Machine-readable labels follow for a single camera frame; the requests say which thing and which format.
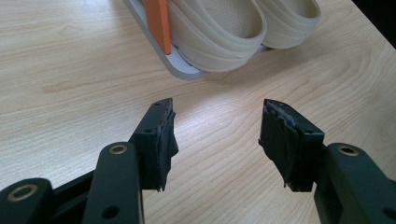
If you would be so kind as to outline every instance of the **black plastic part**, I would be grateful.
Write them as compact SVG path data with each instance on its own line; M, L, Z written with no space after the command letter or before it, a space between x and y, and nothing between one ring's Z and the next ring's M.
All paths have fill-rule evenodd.
M0 192L0 223L46 223L54 212L53 191L43 178L24 179Z
M396 211L396 188L370 157L361 149L347 144L331 144L324 164L334 186L342 213L341 224L395 223L389 212ZM318 206L320 221L329 216Z
M139 164L142 189L165 189L171 158L178 153L175 115L171 98L152 104L129 140L143 159Z
M56 212L49 223L80 223L94 171L82 175L54 190Z
M289 105L264 100L259 144L292 191L311 191L324 132Z
M132 143L114 143L101 151L82 223L144 223L137 156Z

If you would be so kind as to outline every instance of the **wood grain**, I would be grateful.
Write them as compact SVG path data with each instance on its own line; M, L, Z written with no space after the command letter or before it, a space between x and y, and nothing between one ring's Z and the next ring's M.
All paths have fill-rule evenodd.
M347 0L318 1L318 29L229 73L173 77L121 0L0 3L0 189L58 187L173 97L179 153L147 223L318 223L311 193L283 189L257 144L264 98L292 105L325 143L366 150L396 179L395 49Z

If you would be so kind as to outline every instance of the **orange object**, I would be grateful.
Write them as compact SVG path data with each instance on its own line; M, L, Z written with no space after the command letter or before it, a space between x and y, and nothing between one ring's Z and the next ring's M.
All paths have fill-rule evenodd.
M149 31L163 53L170 54L171 35L166 0L145 0L145 9Z

